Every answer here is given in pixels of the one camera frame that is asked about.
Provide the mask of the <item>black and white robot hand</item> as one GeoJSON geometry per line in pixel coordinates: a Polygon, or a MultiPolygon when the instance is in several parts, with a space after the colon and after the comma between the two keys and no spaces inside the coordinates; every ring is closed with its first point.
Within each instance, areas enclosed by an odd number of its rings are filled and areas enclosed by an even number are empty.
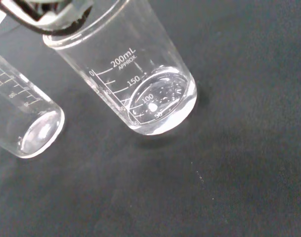
{"type": "Polygon", "coordinates": [[[86,22],[92,0],[0,0],[0,10],[42,35],[67,36],[86,22]]]}

